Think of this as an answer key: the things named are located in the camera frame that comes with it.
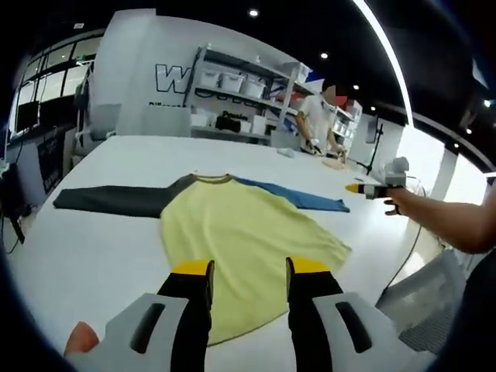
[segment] glove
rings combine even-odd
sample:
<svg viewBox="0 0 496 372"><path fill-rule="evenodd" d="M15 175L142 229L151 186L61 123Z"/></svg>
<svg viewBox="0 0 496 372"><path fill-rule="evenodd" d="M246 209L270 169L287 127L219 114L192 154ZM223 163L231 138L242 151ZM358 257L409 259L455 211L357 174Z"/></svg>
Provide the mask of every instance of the glove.
<svg viewBox="0 0 496 372"><path fill-rule="evenodd" d="M322 155L322 151L320 148L317 146L319 144L319 140L316 138L312 138L309 141L307 140L307 146L310 148L311 152L315 154Z"/></svg>

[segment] person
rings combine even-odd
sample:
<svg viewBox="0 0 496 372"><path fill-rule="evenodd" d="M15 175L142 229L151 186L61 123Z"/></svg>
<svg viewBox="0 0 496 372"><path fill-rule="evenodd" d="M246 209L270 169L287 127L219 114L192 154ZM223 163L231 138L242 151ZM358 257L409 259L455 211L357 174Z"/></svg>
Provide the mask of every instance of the person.
<svg viewBox="0 0 496 372"><path fill-rule="evenodd" d="M387 196L384 203L395 206L387 215L406 215L464 253L487 254L470 274L446 344L428 372L493 370L488 350L496 349L496 191L482 205L440 202L404 188Z"/></svg>
<svg viewBox="0 0 496 372"><path fill-rule="evenodd" d="M332 133L336 113L330 106L341 106L346 100L346 90L328 78L322 82L320 95L309 95L305 98L296 115L301 136L301 151L325 156L328 144L336 153L343 149Z"/></svg>

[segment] white work table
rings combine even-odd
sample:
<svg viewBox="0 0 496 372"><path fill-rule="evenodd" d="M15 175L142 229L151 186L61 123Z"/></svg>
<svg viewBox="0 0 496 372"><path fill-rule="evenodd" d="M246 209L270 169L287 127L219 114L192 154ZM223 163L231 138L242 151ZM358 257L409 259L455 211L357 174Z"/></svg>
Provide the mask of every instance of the white work table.
<svg viewBox="0 0 496 372"><path fill-rule="evenodd" d="M274 148L210 139L121 136L94 150L60 183L41 208L26 242L11 261L12 275L37 325L64 350L78 321L105 335L105 324L145 292L157 292L171 269L157 219L56 210L64 188L102 185L167 187L179 177L234 174L327 198L343 199L351 213L305 211L351 247L336 278L375 304L407 257L414 236L407 219L387 217L381 200L345 190L355 177L322 159ZM205 370L295 370L287 315L237 339L208 348Z"/></svg>

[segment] computer monitor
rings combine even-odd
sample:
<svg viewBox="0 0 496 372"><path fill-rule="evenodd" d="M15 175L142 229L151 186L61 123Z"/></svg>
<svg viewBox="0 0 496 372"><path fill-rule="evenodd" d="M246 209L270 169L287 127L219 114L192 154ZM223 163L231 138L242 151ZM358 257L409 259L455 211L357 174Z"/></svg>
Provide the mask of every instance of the computer monitor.
<svg viewBox="0 0 496 372"><path fill-rule="evenodd" d="M38 101L28 102L18 106L15 121L15 130L17 133L31 128L38 123L39 106L40 103Z"/></svg>
<svg viewBox="0 0 496 372"><path fill-rule="evenodd" d="M40 105L40 125L45 128L76 125L78 110L74 106L74 96L59 97L42 102Z"/></svg>
<svg viewBox="0 0 496 372"><path fill-rule="evenodd" d="M9 123L0 123L0 165L2 160L5 160L5 155L7 154L7 137L9 135Z"/></svg>
<svg viewBox="0 0 496 372"><path fill-rule="evenodd" d="M377 127L379 126L379 117L376 115L370 119L367 126L367 137L365 143L375 143L377 137Z"/></svg>

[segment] human hand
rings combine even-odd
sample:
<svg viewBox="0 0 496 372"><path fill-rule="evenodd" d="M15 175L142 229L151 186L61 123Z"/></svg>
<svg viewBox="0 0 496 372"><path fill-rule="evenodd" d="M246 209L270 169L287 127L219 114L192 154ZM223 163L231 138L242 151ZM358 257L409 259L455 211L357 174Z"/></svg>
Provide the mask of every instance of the human hand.
<svg viewBox="0 0 496 372"><path fill-rule="evenodd" d="M404 188L389 188L386 195L389 199L384 200L385 205L393 205L394 209L386 211L386 215L404 215L401 211L402 196L408 191Z"/></svg>
<svg viewBox="0 0 496 372"><path fill-rule="evenodd" d="M97 346L99 342L93 328L85 322L79 322L69 336L69 340L65 346L64 356L74 352L87 353Z"/></svg>

